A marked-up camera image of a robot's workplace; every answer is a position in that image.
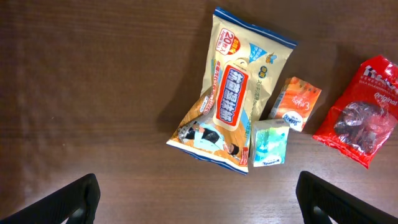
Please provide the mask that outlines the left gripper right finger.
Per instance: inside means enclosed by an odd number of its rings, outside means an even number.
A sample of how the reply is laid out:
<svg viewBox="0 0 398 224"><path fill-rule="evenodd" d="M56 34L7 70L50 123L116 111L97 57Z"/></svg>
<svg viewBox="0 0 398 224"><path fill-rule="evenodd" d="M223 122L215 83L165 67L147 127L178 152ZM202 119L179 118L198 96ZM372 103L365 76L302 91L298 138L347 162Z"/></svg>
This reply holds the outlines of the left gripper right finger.
<svg viewBox="0 0 398 224"><path fill-rule="evenodd" d="M302 171L296 196L305 224L397 223L397 218L354 197L318 176Z"/></svg>

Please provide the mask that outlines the red candy bag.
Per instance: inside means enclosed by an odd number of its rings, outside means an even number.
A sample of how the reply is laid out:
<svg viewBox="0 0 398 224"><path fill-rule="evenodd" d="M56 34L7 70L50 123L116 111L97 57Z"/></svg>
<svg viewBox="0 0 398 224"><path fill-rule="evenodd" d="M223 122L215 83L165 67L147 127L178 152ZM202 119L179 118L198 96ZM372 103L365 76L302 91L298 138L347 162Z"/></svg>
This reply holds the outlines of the red candy bag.
<svg viewBox="0 0 398 224"><path fill-rule="evenodd" d="M313 135L368 168L397 126L397 65L382 55L363 62Z"/></svg>

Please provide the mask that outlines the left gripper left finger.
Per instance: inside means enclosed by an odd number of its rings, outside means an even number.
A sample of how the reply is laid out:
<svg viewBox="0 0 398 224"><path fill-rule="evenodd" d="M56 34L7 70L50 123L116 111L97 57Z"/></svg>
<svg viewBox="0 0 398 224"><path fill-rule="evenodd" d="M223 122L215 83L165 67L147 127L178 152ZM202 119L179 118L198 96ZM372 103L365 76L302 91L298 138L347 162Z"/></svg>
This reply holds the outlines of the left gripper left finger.
<svg viewBox="0 0 398 224"><path fill-rule="evenodd" d="M101 192L94 174L86 174L32 205L1 220L2 224L93 224Z"/></svg>

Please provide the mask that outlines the orange tissue pack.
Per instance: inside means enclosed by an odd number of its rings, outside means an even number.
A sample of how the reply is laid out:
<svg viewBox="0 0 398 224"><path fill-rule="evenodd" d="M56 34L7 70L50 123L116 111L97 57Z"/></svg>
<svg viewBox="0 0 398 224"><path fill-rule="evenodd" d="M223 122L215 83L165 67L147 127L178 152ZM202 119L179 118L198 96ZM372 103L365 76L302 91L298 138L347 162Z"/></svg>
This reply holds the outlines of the orange tissue pack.
<svg viewBox="0 0 398 224"><path fill-rule="evenodd" d="M302 132L321 92L309 82L297 77L288 78L268 118L283 119L293 130Z"/></svg>

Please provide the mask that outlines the beige wet wipes pack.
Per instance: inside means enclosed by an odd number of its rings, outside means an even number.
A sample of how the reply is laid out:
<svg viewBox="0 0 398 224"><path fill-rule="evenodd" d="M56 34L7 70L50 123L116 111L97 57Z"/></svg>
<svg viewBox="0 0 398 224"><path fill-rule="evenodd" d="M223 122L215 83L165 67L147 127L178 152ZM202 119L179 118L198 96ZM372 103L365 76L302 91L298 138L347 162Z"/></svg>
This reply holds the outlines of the beige wet wipes pack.
<svg viewBox="0 0 398 224"><path fill-rule="evenodd" d="M296 46L216 7L200 97L167 144L246 175L252 122L261 117Z"/></svg>

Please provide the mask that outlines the teal tissue pack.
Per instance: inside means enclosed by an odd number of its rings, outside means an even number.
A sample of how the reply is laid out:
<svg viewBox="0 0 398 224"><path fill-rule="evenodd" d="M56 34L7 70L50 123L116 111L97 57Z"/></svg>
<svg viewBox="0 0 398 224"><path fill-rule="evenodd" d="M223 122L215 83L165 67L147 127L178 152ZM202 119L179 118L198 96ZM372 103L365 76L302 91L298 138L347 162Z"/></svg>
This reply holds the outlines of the teal tissue pack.
<svg viewBox="0 0 398 224"><path fill-rule="evenodd" d="M273 166L285 162L290 126L283 119L255 121L251 131L253 167Z"/></svg>

